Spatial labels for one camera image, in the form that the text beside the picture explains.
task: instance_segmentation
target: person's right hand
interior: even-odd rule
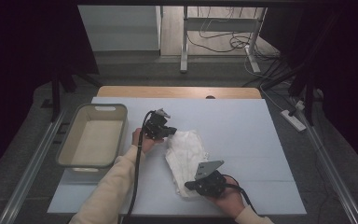
[[[228,184],[237,185],[237,182],[229,176],[225,176]],[[219,198],[206,197],[222,209],[230,217],[236,218],[245,208],[242,196],[237,189],[226,188]]]

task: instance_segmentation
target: gray floor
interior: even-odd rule
[[[93,77],[104,85],[240,87],[255,78],[243,69],[241,58],[191,57],[188,73],[185,75],[179,73],[177,57],[159,57],[152,53],[136,55],[99,53],[96,54],[96,58],[101,74]],[[260,61],[262,71],[266,71],[269,65],[270,62]],[[97,89],[88,82],[78,77],[74,79],[78,86],[76,92],[62,93],[62,98],[69,100],[65,103],[69,110],[64,123],[70,122],[76,108],[83,103],[89,103],[97,93]],[[282,84],[273,90],[287,97],[286,88],[287,85]],[[29,115],[7,149],[7,153],[0,160],[0,215],[48,127],[51,108],[42,108],[42,104],[46,99],[51,98],[50,92],[49,84],[35,90],[34,104]],[[279,106],[289,107],[281,96],[271,91],[267,93]],[[279,115],[280,109],[270,101],[267,103],[308,212],[301,217],[273,216],[271,219],[275,223],[350,223],[339,198],[329,184],[323,167],[316,159],[307,135],[298,133]],[[313,113],[315,126],[320,130],[324,145],[358,204],[358,156],[325,119],[321,107],[322,103],[315,103]],[[63,172],[55,162],[62,138],[62,133],[56,134],[54,143],[49,148],[14,223],[65,223],[68,220],[69,216],[46,213]],[[134,219],[134,223],[228,223],[228,219],[142,217]]]

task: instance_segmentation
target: beige sleeve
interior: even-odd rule
[[[70,223],[117,223],[118,211],[126,198],[135,175],[137,147],[117,157],[115,165],[103,177],[97,188],[82,204]],[[145,159],[142,152],[141,161]]]
[[[235,221],[239,224],[272,224],[268,217],[258,216],[251,206],[246,206]]]

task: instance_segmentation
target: person's left hand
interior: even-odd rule
[[[132,144],[134,146],[137,146],[138,147],[138,142],[139,142],[139,135],[141,134],[141,128],[137,128],[135,130],[135,132],[132,133]],[[155,145],[156,143],[162,143],[164,142],[164,139],[159,139],[159,140],[153,140],[151,138],[147,138],[145,135],[144,135],[144,140],[142,142],[142,151],[143,153],[147,153],[149,152],[153,145]]]

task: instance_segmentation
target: power strip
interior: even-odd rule
[[[307,129],[307,127],[304,126],[304,124],[301,123],[301,121],[299,121],[295,116],[289,116],[289,111],[288,110],[283,110],[281,112],[281,115],[287,120],[289,121],[289,123],[291,123],[293,125],[293,127],[295,127],[295,129],[298,132],[303,132],[304,130]]]

